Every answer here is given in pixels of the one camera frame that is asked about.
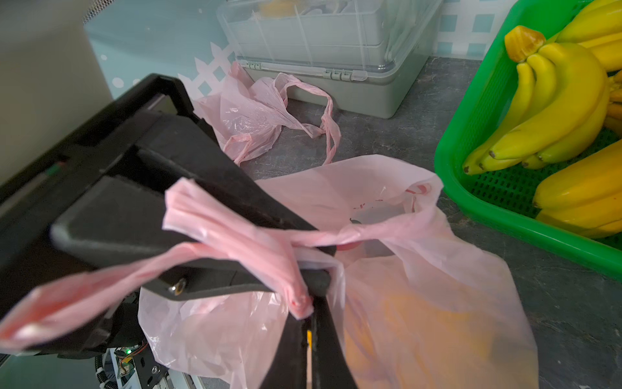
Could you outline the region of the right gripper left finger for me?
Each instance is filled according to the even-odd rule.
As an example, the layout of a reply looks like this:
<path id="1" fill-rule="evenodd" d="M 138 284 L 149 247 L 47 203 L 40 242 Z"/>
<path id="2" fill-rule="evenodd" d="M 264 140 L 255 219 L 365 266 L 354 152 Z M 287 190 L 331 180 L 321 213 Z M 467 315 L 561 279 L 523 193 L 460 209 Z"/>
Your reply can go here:
<path id="1" fill-rule="evenodd" d="M 288 315 L 273 362 L 260 389 L 304 389 L 307 387 L 309 320 Z"/>

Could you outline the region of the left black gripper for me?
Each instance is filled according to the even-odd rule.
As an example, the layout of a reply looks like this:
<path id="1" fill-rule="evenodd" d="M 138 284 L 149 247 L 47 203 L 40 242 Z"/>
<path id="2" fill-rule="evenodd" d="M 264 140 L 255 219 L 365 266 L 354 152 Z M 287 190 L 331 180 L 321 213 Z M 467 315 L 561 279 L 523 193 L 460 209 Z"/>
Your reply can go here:
<path id="1" fill-rule="evenodd" d="M 260 227 L 314 231 L 220 150 L 181 83 L 149 76 L 47 157 L 55 173 L 1 219 L 1 351 L 91 353 L 126 329 L 119 303 L 146 287 L 173 301 L 269 288 L 234 260 L 198 259 L 163 230 L 181 178 Z"/>

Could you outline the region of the pink plastic bag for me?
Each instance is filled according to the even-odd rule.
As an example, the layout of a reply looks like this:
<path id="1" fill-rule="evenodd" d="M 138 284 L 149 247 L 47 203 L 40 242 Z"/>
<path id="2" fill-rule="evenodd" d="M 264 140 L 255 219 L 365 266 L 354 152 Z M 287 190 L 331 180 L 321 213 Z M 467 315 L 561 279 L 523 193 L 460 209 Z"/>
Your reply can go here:
<path id="1" fill-rule="evenodd" d="M 34 289 L 1 322 L 18 353 L 75 330 L 175 265 L 238 260 L 265 292 L 188 302 L 139 298 L 157 361 L 256 388 L 275 361 L 287 314 L 317 301 L 301 271 L 327 270 L 336 355 L 360 388 L 536 388 L 538 353 L 507 264 L 457 238 L 437 207 L 434 173 L 379 155 L 271 178 L 259 186 L 313 225 L 255 227 L 188 178 L 165 192 L 165 230 L 187 236 L 136 264 Z"/>

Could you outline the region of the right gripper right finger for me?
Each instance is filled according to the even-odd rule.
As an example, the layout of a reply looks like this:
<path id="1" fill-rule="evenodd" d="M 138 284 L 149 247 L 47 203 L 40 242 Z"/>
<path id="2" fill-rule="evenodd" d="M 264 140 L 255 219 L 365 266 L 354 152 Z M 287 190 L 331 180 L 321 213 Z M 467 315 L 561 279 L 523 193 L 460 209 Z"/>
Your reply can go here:
<path id="1" fill-rule="evenodd" d="M 310 329 L 312 389 L 357 389 L 326 298 L 314 298 Z"/>

